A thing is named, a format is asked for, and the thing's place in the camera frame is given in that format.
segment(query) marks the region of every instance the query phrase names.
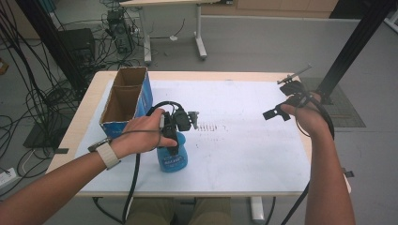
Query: blue label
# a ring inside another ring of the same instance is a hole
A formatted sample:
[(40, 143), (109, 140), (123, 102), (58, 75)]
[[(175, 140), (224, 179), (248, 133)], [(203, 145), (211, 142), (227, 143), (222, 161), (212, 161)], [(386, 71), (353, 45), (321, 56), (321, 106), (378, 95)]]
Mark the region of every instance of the blue label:
[(163, 159), (163, 165), (166, 168), (179, 167), (184, 163), (185, 159), (182, 156), (176, 155), (172, 157), (165, 157)]

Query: pants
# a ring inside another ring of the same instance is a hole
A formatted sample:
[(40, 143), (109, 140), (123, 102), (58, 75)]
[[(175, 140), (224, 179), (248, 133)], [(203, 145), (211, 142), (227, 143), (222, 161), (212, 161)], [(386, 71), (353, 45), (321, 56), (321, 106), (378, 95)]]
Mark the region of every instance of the pants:
[[(175, 214), (173, 198), (135, 198), (127, 225), (170, 225)], [(198, 198), (189, 225), (231, 225), (230, 198)]]

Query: watch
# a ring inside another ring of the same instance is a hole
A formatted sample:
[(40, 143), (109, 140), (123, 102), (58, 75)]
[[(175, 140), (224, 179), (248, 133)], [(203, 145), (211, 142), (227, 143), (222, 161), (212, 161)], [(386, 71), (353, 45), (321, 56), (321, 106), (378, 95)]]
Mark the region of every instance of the watch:
[(111, 148), (112, 139), (106, 138), (102, 141), (95, 142), (88, 147), (89, 152), (98, 152), (108, 170), (117, 165), (120, 160), (117, 158), (114, 150)]

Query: extension cord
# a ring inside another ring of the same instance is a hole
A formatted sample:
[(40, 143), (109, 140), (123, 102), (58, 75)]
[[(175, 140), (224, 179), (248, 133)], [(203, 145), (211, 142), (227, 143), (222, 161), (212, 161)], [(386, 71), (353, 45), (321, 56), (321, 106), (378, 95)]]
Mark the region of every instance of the extension cord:
[(0, 189), (4, 188), (5, 186), (11, 184), (12, 182), (18, 179), (18, 176), (15, 173), (14, 168), (10, 168), (8, 171), (9, 174), (7, 174), (6, 172), (0, 173)]

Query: cardboard box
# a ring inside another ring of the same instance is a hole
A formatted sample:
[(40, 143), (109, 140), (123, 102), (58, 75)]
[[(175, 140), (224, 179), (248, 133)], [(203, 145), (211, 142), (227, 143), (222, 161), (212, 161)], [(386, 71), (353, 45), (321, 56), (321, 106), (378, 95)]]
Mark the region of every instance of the cardboard box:
[(108, 137), (116, 138), (131, 118), (146, 115), (152, 103), (146, 67), (123, 67), (116, 74), (99, 124)]

